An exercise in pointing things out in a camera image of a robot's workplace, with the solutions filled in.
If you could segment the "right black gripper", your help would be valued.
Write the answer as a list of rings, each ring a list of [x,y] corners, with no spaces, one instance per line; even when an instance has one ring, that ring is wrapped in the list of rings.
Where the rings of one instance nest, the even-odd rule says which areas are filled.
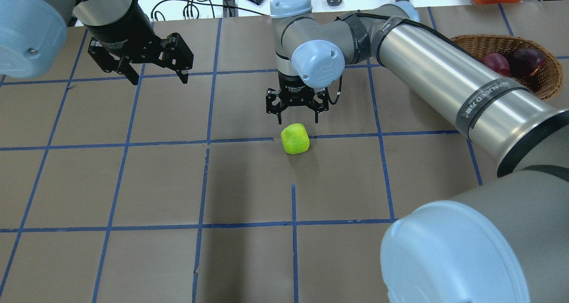
[[[329,110],[329,93],[325,89],[307,86],[300,76],[289,76],[277,72],[279,88],[268,88],[265,96],[266,113],[276,115],[282,125],[282,112],[289,107],[307,107],[314,112],[314,121],[319,123],[319,115]]]

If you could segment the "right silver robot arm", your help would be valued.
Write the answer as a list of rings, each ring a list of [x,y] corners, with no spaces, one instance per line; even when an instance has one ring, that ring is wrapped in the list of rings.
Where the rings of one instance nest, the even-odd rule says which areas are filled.
[[[408,3],[382,30],[376,58],[475,143],[498,157],[498,179],[447,199],[468,157],[457,133],[380,138],[395,216],[381,243],[391,303],[568,301],[568,111],[555,111],[435,38]]]

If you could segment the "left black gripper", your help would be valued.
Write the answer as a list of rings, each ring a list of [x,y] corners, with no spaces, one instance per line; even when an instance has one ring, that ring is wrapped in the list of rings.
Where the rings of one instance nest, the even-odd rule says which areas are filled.
[[[161,40],[137,3],[132,3],[116,22],[85,26],[94,37],[89,42],[88,54],[105,73],[116,72],[137,86],[140,75],[125,57],[129,56],[137,64],[152,63],[172,70],[187,84],[188,72],[193,68],[193,52],[178,32]]]

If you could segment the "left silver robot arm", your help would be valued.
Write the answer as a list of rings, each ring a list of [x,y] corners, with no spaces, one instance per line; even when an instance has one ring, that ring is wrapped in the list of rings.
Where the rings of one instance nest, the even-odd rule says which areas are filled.
[[[106,73],[125,76],[134,86],[134,64],[154,64],[188,82],[194,55],[174,32],[159,38],[138,0],[0,0],[0,70],[30,79],[44,75],[77,18],[92,34],[88,53]]]

